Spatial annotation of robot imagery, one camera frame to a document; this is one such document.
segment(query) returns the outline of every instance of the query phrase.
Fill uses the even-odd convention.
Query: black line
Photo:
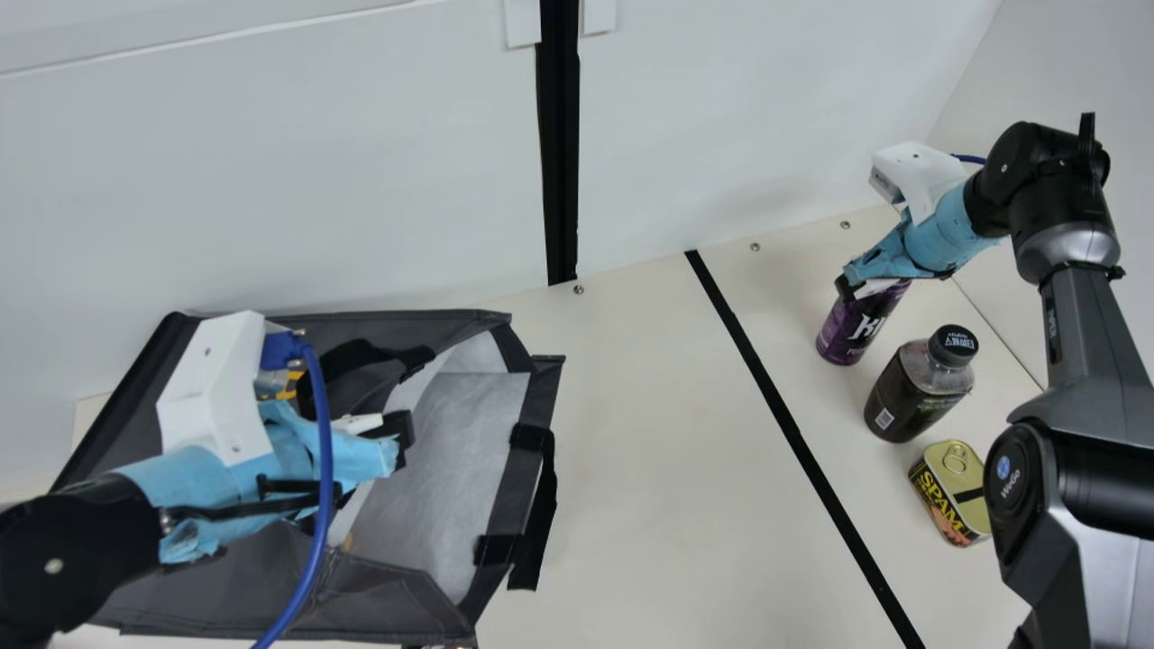
[[[721,322],[725,323],[725,328],[729,331],[733,343],[737,345],[737,351],[745,359],[749,373],[754,375],[754,381],[760,388],[765,403],[769,404],[773,417],[778,420],[778,425],[781,426],[781,433],[785,434],[786,441],[789,442],[794,455],[797,456],[797,462],[801,463],[801,468],[805,471],[805,476],[809,477],[810,484],[814,485],[814,491],[817,492],[817,497],[825,505],[825,510],[830,514],[830,519],[833,520],[833,524],[841,532],[841,539],[849,547],[850,554],[857,561],[857,567],[865,576],[865,581],[869,582],[885,614],[890,617],[890,624],[893,625],[894,631],[898,632],[898,636],[906,647],[924,648],[926,646],[922,643],[921,637],[917,636],[917,631],[914,629],[913,622],[909,621],[906,612],[901,609],[901,604],[898,603],[898,598],[890,590],[890,584],[886,583],[882,569],[877,567],[877,562],[874,561],[874,557],[870,555],[869,550],[865,547],[865,542],[857,534],[853,521],[849,520],[849,514],[841,506],[838,494],[834,493],[830,480],[826,479],[822,467],[817,463],[817,458],[814,457],[814,453],[810,452],[809,446],[802,438],[797,423],[794,420],[793,415],[789,413],[789,409],[781,398],[781,394],[778,393],[777,386],[773,385],[773,380],[770,379],[770,373],[762,365],[762,359],[758,358],[757,352],[754,350],[754,344],[749,342],[749,336],[742,329],[741,322],[733,313],[733,309],[729,308],[725,296],[721,294],[721,289],[713,281],[713,275],[705,267],[702,255],[697,251],[688,251],[685,258],[697,274],[702,288],[705,289],[705,294],[713,303],[713,308],[717,309]]]
[[[577,278],[577,146],[580,59],[578,0],[540,0],[537,45],[537,126],[549,285]]]

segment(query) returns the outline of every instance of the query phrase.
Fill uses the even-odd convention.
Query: white wall
[[[544,285],[533,52],[444,0],[0,74],[0,495],[171,309]]]
[[[415,0],[0,0],[0,72]]]
[[[1111,157],[1106,195],[1129,276],[1114,291],[1147,364],[1154,363],[1154,5],[1148,0],[1005,0],[929,143],[984,155],[1014,121],[1078,129],[1097,112]],[[957,276],[1010,349],[1046,385],[1036,290],[1018,278],[1009,244]]]
[[[998,3],[621,0],[580,40],[579,270],[878,204],[870,155],[929,134]]]

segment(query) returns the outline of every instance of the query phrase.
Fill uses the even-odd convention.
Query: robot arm
[[[43,647],[119,587],[317,509],[320,427],[276,397],[302,335],[253,312],[201,322],[157,402],[160,455],[0,514],[0,647]],[[395,469],[381,419],[332,423],[334,500]]]
[[[1003,581],[1033,607],[1014,647],[1154,647],[1154,389],[1109,285],[1108,172],[1085,114],[1078,135],[1010,127],[966,185],[1042,296],[1049,388],[986,476]]]

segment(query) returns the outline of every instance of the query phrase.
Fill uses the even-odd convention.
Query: table surface
[[[849,230],[842,218],[702,255],[921,639],[1005,646],[1027,609],[1002,585],[992,545],[942,540],[905,471],[942,439],[984,455],[1005,413],[1039,388],[952,282],[915,284],[859,365],[818,358],[838,268],[894,223],[887,208],[848,217]],[[583,294],[562,285],[479,305],[512,313],[531,352],[569,357],[554,418],[560,506],[540,590],[499,591],[481,644],[901,646],[685,259],[580,283]],[[900,343],[946,322],[981,342],[973,395],[914,442],[877,440],[860,411],[874,379]],[[96,627],[53,644],[247,646]]]

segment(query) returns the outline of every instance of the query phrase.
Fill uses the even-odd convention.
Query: spam can
[[[990,536],[990,514],[982,498],[983,475],[979,455],[958,440],[928,446],[909,469],[909,482],[942,536],[958,547]]]

